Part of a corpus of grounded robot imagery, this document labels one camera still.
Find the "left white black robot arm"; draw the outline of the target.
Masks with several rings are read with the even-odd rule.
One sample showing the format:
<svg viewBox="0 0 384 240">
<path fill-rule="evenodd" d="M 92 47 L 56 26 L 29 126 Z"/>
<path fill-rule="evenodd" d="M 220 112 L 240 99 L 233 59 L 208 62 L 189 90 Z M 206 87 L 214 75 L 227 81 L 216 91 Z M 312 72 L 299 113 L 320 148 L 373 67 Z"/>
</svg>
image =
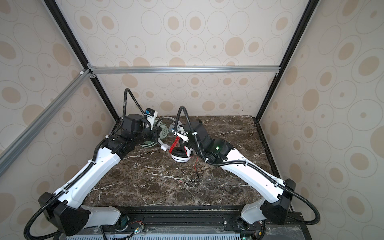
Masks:
<svg viewBox="0 0 384 240">
<path fill-rule="evenodd" d="M 127 105 L 123 104 L 119 125 L 98 143 L 88 163 L 53 194 L 45 192 L 41 195 L 40 209 L 25 226 L 25 239 L 46 240 L 61 234 L 73 236 L 85 228 L 103 225 L 117 225 L 122 228 L 127 222 L 121 211 L 115 207 L 88 207 L 83 204 L 86 196 L 103 176 L 136 146 L 146 141 L 157 142 L 160 137 L 162 128 L 155 126 L 157 111 L 139 108 L 140 114 L 127 115 L 126 109 Z M 41 214 L 57 227 L 56 232 L 44 236 L 31 234 L 31 227 Z"/>
</svg>

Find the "mint green wired headphones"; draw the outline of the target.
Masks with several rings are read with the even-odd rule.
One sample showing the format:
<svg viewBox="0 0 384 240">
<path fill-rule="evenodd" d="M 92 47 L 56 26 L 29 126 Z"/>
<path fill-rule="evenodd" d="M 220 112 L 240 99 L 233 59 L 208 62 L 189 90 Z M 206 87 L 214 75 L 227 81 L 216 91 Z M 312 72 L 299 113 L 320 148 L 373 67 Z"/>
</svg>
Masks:
<svg viewBox="0 0 384 240">
<path fill-rule="evenodd" d="M 165 146 L 165 149 L 167 151 L 170 148 L 170 146 L 167 144 L 164 144 L 163 139 L 165 139 L 168 136 L 168 134 L 171 132 L 174 125 L 175 125 L 175 118 L 172 118 L 172 117 L 155 118 L 152 124 L 153 136 L 148 141 L 144 141 L 141 144 L 141 147 L 151 148 L 159 144 L 160 146 Z"/>
</svg>

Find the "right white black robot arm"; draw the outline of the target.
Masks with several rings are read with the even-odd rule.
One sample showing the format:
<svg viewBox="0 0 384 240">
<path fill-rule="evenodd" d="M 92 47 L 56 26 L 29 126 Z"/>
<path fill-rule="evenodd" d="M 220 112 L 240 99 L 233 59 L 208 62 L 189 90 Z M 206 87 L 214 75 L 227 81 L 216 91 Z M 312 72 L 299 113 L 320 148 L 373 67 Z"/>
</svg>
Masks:
<svg viewBox="0 0 384 240">
<path fill-rule="evenodd" d="M 187 109 L 179 107 L 175 120 L 175 135 L 183 140 L 188 149 L 210 166 L 220 167 L 236 175 L 262 195 L 252 204 L 247 204 L 241 211 L 241 219 L 248 224 L 269 220 L 277 225 L 284 225 L 286 219 L 305 224 L 316 225 L 321 220 L 318 209 L 305 197 L 295 192 L 296 183 L 282 180 L 264 171 L 233 145 L 223 139 L 212 139 L 203 123 L 191 121 Z M 297 198 L 306 204 L 315 214 L 313 220 L 305 221 L 288 215 L 292 199 Z"/>
</svg>

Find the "white black red-cabled headphones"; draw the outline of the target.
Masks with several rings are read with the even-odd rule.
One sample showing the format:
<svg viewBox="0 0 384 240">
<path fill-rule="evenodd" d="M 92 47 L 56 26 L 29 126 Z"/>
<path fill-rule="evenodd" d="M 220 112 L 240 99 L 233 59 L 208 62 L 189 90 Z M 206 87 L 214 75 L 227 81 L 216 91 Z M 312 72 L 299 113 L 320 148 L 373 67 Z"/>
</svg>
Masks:
<svg viewBox="0 0 384 240">
<path fill-rule="evenodd" d="M 156 118 L 155 126 L 157 126 L 157 127 L 159 127 L 160 125 L 166 126 L 166 124 L 163 123 L 164 120 L 171 122 L 170 127 L 168 128 L 168 132 L 171 132 L 172 131 L 171 127 L 175 126 L 176 119 L 172 118 L 172 117 Z M 194 150 L 184 146 L 183 139 L 178 134 L 176 134 L 176 136 L 177 137 L 171 146 L 165 144 L 162 141 L 161 137 L 158 138 L 158 143 L 161 146 L 161 149 L 164 150 L 165 152 L 168 152 L 175 162 L 186 163 L 194 156 L 194 153 L 193 153 Z M 188 187 L 192 187 L 192 188 L 198 187 L 200 185 L 200 182 L 201 182 L 199 171 L 197 170 L 197 161 L 195 161 L 195 163 L 194 163 L 194 171 L 195 171 L 197 180 L 189 181 L 189 182 L 181 180 L 182 183 L 184 183 Z"/>
</svg>

